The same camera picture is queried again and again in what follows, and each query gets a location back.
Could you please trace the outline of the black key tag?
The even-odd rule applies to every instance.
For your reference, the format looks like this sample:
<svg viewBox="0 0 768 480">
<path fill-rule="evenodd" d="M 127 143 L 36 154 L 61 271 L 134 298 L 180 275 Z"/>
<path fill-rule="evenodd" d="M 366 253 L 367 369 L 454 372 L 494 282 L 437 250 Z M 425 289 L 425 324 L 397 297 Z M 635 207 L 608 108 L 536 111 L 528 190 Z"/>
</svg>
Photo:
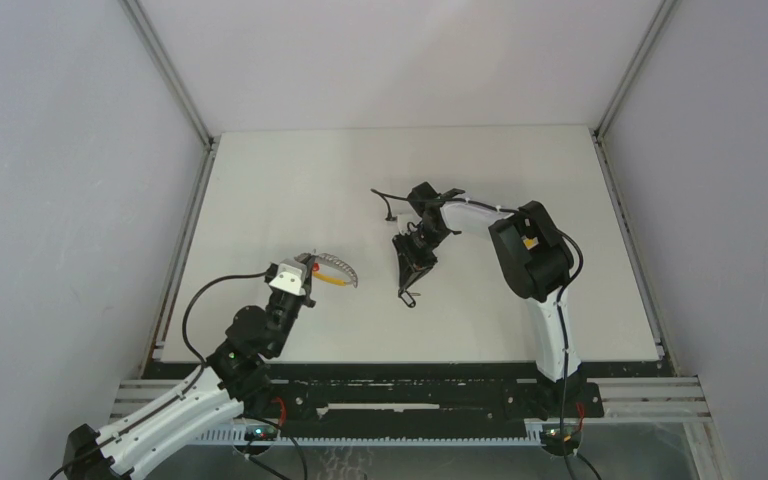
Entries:
<svg viewBox="0 0 768 480">
<path fill-rule="evenodd" d="M 419 293 L 413 293 L 408 290 L 403 290 L 398 293 L 398 298 L 408 307 L 415 308 L 417 305 L 416 299 L 420 296 Z"/>
</svg>

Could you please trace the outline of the metal keyring with small rings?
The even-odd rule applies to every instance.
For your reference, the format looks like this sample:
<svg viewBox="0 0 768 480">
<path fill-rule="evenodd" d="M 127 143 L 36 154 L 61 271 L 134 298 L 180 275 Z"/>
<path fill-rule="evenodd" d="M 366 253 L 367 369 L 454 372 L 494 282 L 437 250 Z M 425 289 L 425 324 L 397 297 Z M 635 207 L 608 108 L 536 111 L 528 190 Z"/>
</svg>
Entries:
<svg viewBox="0 0 768 480">
<path fill-rule="evenodd" d="M 300 263 L 312 259 L 312 276 L 315 279 L 339 287 L 358 287 L 359 277 L 355 269 L 336 255 L 305 252 L 294 259 Z"/>
</svg>

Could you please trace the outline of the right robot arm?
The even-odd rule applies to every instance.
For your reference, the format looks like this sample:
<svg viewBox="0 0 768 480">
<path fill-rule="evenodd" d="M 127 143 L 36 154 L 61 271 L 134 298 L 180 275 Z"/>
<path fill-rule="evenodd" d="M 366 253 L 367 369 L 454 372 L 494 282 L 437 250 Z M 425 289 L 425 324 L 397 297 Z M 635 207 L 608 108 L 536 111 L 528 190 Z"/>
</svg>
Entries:
<svg viewBox="0 0 768 480">
<path fill-rule="evenodd" d="M 539 406 L 549 415 L 565 415 L 578 400 L 569 379 L 581 365 L 566 322 L 568 289 L 583 266 L 577 244 L 538 201 L 506 208 L 473 200 L 461 189 L 439 192 L 428 182 L 403 200 L 418 219 L 392 239 L 400 300 L 415 307 L 410 289 L 436 266 L 435 251 L 445 239 L 471 233 L 489 240 L 507 286 L 525 301 L 534 325 L 536 368 L 547 381 L 537 391 Z"/>
</svg>

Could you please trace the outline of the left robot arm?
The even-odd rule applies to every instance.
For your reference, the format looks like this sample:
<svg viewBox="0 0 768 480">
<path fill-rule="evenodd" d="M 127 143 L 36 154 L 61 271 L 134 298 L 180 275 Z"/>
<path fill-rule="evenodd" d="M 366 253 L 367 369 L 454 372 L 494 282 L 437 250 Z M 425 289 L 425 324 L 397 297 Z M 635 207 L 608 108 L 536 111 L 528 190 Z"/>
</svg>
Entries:
<svg viewBox="0 0 768 480">
<path fill-rule="evenodd" d="M 280 355 L 300 310 L 312 307 L 307 288 L 274 289 L 265 307 L 246 306 L 225 340 L 179 384 L 112 424 L 83 424 L 67 438 L 57 473 L 68 479 L 143 479 L 205 431 L 271 407 L 268 360 Z"/>
</svg>

